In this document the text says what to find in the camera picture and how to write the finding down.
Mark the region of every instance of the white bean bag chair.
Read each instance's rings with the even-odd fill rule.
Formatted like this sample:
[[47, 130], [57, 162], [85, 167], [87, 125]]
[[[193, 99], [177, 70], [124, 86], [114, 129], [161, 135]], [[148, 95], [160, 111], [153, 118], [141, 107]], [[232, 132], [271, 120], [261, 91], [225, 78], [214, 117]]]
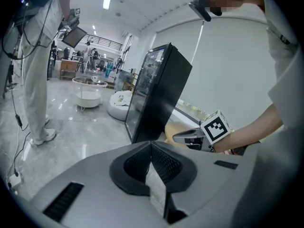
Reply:
[[118, 120], [125, 121], [131, 98], [132, 92], [129, 90], [116, 92], [110, 98], [108, 113]]

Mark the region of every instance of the black refrigerator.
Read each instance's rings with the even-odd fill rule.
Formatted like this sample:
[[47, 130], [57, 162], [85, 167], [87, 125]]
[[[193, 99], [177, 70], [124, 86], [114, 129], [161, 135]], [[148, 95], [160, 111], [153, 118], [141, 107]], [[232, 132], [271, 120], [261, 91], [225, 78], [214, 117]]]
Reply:
[[159, 138], [191, 69], [191, 64], [171, 43], [147, 52], [125, 120], [132, 143]]

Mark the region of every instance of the ceiling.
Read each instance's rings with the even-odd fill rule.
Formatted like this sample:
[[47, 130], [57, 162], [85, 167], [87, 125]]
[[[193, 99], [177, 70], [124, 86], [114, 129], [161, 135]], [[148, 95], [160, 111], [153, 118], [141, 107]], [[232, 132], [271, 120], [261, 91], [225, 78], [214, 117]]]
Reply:
[[109, 10], [103, 10], [103, 18], [117, 22], [137, 32], [143, 31], [174, 10], [192, 0], [111, 0]]
[[[93, 34], [94, 24], [97, 36], [107, 38], [102, 33], [107, 33], [107, 36], [116, 34], [118, 36], [112, 39], [114, 41], [124, 41], [122, 37], [124, 31], [140, 37], [150, 30], [160, 31], [199, 18], [188, 7], [188, 3], [192, 0], [111, 0], [109, 10], [103, 9], [103, 1], [72, 0], [71, 7], [81, 8], [80, 27], [88, 34]], [[250, 4], [223, 13], [223, 17], [265, 20], [263, 12], [257, 6]]]
[[115, 27], [117, 33], [125, 31], [139, 35], [147, 26], [172, 11], [187, 5], [191, 0], [111, 0], [109, 10], [103, 9], [104, 0], [71, 0], [72, 8], [80, 8], [80, 27], [93, 34], [92, 25], [106, 23]]

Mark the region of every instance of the glossy floor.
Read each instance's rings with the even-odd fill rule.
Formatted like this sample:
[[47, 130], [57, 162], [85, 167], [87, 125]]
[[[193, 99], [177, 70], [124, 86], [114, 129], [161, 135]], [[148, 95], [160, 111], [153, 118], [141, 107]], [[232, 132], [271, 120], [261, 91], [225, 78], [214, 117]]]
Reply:
[[[109, 151], [130, 144], [124, 122], [112, 118], [106, 111], [114, 90], [103, 90], [104, 104], [85, 109], [75, 105], [77, 85], [71, 81], [52, 78], [47, 87], [47, 114], [50, 122], [46, 128], [54, 128], [54, 140], [37, 147], [27, 138], [24, 151], [16, 159], [16, 168], [21, 172], [23, 184], [18, 194], [27, 200], [50, 180], [78, 161], [97, 153]], [[21, 116], [23, 128], [27, 125], [22, 107], [22, 89], [13, 90], [17, 113]], [[0, 101], [0, 171], [4, 178], [16, 151], [17, 142], [21, 150], [29, 128], [21, 131], [15, 120], [11, 92]], [[147, 184], [152, 188], [151, 202], [162, 213], [164, 185], [153, 166], [147, 175]]]

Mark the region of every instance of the monitor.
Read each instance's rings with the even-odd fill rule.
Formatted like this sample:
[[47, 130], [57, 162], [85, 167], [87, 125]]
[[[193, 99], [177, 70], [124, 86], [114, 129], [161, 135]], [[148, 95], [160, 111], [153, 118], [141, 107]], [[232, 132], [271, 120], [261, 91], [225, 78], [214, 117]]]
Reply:
[[62, 39], [62, 42], [72, 48], [75, 48], [86, 34], [87, 32], [85, 32], [83, 29], [76, 27]]

